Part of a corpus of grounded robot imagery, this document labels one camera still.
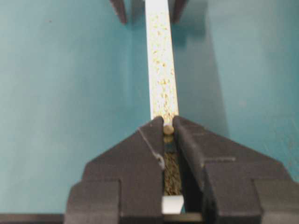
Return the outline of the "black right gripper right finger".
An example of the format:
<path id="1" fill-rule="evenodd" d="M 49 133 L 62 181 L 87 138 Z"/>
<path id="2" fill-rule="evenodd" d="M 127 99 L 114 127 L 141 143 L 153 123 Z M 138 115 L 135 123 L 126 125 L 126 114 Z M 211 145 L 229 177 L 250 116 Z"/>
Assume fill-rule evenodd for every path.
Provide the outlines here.
<path id="1" fill-rule="evenodd" d="M 180 116 L 173 120 L 186 212 L 207 224 L 296 224 L 299 185 L 282 162 Z"/>

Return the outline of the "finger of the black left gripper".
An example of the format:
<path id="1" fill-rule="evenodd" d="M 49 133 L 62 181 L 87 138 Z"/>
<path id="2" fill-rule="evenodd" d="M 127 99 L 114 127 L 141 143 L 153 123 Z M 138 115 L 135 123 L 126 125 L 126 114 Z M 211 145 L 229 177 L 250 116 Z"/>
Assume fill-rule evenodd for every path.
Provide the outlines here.
<path id="1" fill-rule="evenodd" d="M 188 3 L 188 0 L 175 0 L 174 1 L 174 7 L 173 7 L 173 13 L 172 13 L 172 22 L 177 23 L 179 22 L 183 10 L 186 7 Z"/>
<path id="2" fill-rule="evenodd" d="M 127 23 L 126 10 L 124 0 L 110 0 L 115 14 L 118 16 L 121 23 Z"/>

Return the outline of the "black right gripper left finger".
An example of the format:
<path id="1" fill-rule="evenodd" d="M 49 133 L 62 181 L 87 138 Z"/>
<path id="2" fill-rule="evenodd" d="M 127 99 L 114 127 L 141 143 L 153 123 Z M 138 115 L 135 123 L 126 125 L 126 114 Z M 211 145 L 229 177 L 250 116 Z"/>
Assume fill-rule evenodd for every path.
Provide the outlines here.
<path id="1" fill-rule="evenodd" d="M 88 162 L 67 201 L 66 224 L 161 224 L 163 119 Z"/>

